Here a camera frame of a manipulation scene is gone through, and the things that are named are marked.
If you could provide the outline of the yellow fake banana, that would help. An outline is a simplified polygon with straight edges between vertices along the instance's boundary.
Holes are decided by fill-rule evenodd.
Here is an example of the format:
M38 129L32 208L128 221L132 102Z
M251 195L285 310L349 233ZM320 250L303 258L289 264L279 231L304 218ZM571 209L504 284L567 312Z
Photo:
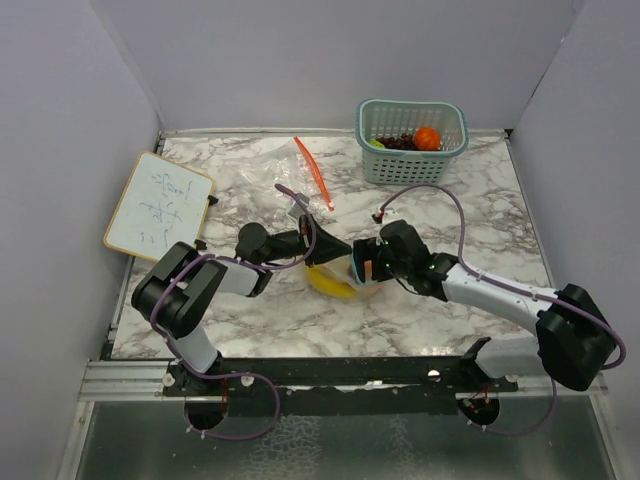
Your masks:
M323 295L340 299L350 299L357 295L351 285L336 279L321 267L306 268L305 278L313 289Z

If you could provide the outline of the clear bag blue zipper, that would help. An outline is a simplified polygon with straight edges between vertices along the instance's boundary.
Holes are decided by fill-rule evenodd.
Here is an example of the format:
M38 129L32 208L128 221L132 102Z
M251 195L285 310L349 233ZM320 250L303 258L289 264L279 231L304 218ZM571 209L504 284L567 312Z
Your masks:
M354 279L354 275L352 271L352 262L349 256L341 257L331 262L328 262L326 264L316 265L313 267L321 267L326 271L329 271L336 279L351 285L357 291L357 295L354 298L350 298L350 299L369 297L374 293L376 293L377 291L379 291L380 288L382 287L381 283L376 283L376 282L372 282L368 284L358 284ZM313 267L305 266L304 276L305 276L305 269L313 268Z

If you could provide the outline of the clear bag red zipper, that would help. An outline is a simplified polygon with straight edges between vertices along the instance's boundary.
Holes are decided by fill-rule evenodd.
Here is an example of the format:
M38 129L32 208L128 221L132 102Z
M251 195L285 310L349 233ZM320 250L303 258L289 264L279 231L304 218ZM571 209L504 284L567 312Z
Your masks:
M229 169L234 174L234 191L260 210L276 212L296 207L293 199L275 188L281 184L311 212L335 211L320 168L299 137L256 156L233 159Z

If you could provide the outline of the red fake grapes bunch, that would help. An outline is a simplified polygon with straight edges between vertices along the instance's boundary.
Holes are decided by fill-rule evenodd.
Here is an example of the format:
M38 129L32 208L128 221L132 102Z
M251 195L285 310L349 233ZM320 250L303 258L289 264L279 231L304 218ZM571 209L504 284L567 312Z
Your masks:
M399 137L379 137L376 139L385 145L386 149L415 151L417 149L411 134L403 133Z

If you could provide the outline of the orange fake pumpkin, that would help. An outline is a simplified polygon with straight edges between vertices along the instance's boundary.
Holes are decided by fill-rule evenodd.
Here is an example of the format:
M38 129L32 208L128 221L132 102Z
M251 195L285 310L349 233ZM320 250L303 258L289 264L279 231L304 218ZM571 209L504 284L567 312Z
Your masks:
M438 151L441 145L441 138L436 129L424 126L413 134L413 142L417 150Z

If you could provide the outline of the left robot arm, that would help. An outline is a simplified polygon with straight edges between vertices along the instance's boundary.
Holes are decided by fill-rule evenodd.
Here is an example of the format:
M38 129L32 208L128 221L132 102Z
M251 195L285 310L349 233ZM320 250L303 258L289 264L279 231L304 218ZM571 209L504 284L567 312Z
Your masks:
M186 382L206 395L220 385L222 354L201 325L214 295L260 295L273 273L292 258L308 266L348 256L352 247L301 215L298 228L270 234L252 222L243 226L233 258L199 254L184 242L174 244L135 287L131 305L188 369Z

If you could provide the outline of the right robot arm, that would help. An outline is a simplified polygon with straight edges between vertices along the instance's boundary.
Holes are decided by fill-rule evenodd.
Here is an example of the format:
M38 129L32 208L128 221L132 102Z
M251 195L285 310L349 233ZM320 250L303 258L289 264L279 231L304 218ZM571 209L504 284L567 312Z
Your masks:
M513 342L488 342L477 357L460 365L461 383L472 391L483 390L495 378L535 369L568 389L584 391L616 347L609 323L582 287L536 289L492 277L461 256L430 252L404 220L385 225L376 237L355 241L352 266L361 283L405 282L417 295L475 307L529 332Z

